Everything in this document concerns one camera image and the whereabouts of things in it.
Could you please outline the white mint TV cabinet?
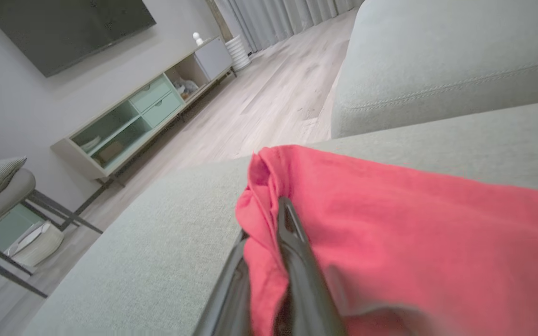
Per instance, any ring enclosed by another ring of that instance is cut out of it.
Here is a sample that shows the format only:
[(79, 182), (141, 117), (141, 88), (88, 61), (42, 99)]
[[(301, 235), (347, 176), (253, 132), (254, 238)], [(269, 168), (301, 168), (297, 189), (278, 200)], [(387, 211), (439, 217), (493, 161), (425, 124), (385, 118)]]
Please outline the white mint TV cabinet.
[[(139, 85), (124, 99), (103, 109), (81, 127), (51, 146), (52, 151), (84, 178), (104, 184), (117, 179), (122, 168), (138, 155), (170, 122), (191, 107), (212, 85), (234, 74), (232, 58), (220, 36), (204, 40), (182, 59)], [(173, 82), (178, 78), (194, 81), (199, 90), (183, 100)], [(100, 136), (90, 152), (80, 146)], [(100, 164), (94, 158), (107, 143), (118, 140), (124, 151)]]

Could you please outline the grey-green sofa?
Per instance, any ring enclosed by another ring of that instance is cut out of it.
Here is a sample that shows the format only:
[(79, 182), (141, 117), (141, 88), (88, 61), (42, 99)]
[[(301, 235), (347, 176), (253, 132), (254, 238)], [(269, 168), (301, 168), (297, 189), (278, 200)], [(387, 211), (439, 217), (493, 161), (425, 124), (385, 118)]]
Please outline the grey-green sofa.
[[(538, 189), (538, 104), (391, 128), (318, 150)], [(248, 156), (171, 173), (112, 223), (24, 336), (190, 336), (239, 232)]]

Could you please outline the grey padded metal-frame chair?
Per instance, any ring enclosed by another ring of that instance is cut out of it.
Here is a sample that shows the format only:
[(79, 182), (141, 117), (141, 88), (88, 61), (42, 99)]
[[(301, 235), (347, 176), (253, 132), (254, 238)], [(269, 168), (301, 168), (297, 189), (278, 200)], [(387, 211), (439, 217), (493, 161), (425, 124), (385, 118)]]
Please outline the grey padded metal-frame chair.
[[(103, 234), (103, 231), (95, 227), (90, 222), (83, 219), (80, 215), (72, 212), (62, 204), (56, 202), (49, 196), (41, 193), (36, 189), (36, 179), (34, 175), (27, 169), (20, 169), (14, 176), (9, 179), (9, 182), (0, 187), (0, 219), (7, 215), (12, 208), (21, 203), (32, 202), (39, 208), (42, 208), (50, 213), (53, 213), (57, 217), (65, 219), (68, 224), (75, 224), (77, 226), (90, 228), (90, 230)], [(0, 259), (4, 260), (8, 264), (15, 266), (15, 268), (22, 272), (32, 276), (32, 273), (24, 266), (14, 261), (11, 257), (6, 255), (0, 250)], [(0, 265), (0, 276), (12, 281), (16, 285), (27, 289), (28, 291), (40, 296), (43, 299), (48, 298), (47, 294), (40, 291), (38, 288), (30, 285), (27, 281), (21, 279), (15, 273), (7, 270), (4, 266)]]

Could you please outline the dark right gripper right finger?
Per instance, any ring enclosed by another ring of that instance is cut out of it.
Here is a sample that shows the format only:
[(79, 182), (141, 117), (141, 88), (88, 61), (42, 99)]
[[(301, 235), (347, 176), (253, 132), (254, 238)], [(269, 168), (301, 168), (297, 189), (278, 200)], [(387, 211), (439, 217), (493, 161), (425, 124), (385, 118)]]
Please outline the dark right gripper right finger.
[(288, 285), (275, 320), (275, 336), (347, 336), (293, 203), (278, 200), (277, 244)]

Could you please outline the black wall television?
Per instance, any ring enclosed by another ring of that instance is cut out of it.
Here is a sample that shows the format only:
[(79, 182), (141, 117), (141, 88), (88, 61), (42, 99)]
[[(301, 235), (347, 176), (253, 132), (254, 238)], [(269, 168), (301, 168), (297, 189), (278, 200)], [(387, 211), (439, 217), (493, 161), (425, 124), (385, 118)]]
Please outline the black wall television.
[(47, 78), (155, 24), (143, 0), (0, 0), (0, 30)]

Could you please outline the white ribbed cylinder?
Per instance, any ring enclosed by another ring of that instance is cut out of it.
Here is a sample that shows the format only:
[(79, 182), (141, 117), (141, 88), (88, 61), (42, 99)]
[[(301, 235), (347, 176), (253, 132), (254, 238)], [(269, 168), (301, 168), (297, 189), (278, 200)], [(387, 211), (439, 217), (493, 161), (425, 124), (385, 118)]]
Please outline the white ribbed cylinder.
[(226, 48), (231, 56), (231, 68), (234, 72), (243, 70), (251, 64), (251, 60), (242, 43), (241, 36), (235, 36), (226, 42)]

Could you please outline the brown box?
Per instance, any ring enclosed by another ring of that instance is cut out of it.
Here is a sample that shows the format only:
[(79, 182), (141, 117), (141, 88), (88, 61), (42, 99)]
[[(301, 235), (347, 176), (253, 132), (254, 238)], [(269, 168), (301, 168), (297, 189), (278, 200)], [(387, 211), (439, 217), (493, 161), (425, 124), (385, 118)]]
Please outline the brown box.
[(120, 155), (122, 151), (124, 151), (124, 145), (118, 140), (113, 140), (102, 147), (101, 150), (97, 151), (94, 158), (98, 160), (100, 164), (106, 164)]

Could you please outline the grey stitched sofa cushion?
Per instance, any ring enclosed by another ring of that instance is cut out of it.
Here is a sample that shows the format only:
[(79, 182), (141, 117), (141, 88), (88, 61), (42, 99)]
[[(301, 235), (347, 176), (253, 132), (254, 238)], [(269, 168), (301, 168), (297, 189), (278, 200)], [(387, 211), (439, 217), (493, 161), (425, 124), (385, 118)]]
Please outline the grey stitched sofa cushion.
[(538, 104), (538, 0), (365, 0), (333, 139)]

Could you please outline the light grey curtain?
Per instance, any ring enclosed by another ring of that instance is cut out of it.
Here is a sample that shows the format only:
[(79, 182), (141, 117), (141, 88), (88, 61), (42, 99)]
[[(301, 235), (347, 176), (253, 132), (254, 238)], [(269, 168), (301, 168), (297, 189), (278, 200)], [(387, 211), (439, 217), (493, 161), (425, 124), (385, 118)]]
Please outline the light grey curtain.
[(328, 21), (365, 0), (214, 0), (234, 37), (240, 36), (248, 53)]

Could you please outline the red white basketball jersey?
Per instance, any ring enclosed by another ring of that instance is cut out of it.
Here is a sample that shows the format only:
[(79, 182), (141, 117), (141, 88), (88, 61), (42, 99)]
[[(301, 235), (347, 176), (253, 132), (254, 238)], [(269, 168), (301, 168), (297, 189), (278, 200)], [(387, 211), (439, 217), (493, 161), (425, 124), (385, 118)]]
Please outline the red white basketball jersey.
[(282, 196), (351, 336), (538, 336), (538, 189), (297, 145), (252, 155), (236, 206), (257, 336), (273, 334), (289, 282)]

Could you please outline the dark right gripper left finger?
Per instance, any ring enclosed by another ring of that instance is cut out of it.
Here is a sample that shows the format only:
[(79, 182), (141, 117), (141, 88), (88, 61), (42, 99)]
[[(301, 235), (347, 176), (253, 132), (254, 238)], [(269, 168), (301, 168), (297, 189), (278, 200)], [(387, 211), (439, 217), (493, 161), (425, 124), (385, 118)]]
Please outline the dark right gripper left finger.
[(209, 296), (193, 336), (253, 336), (250, 279), (243, 256), (248, 234), (241, 231)]

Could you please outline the small toy in cabinet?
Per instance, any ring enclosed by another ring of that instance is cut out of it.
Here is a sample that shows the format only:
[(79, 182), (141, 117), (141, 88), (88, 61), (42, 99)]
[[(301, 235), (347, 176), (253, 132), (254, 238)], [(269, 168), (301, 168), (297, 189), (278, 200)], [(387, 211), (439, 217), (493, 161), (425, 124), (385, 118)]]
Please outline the small toy in cabinet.
[(185, 101), (199, 90), (199, 86), (190, 79), (178, 78), (173, 82), (173, 85), (175, 89), (177, 89), (177, 92), (180, 94), (181, 98)]

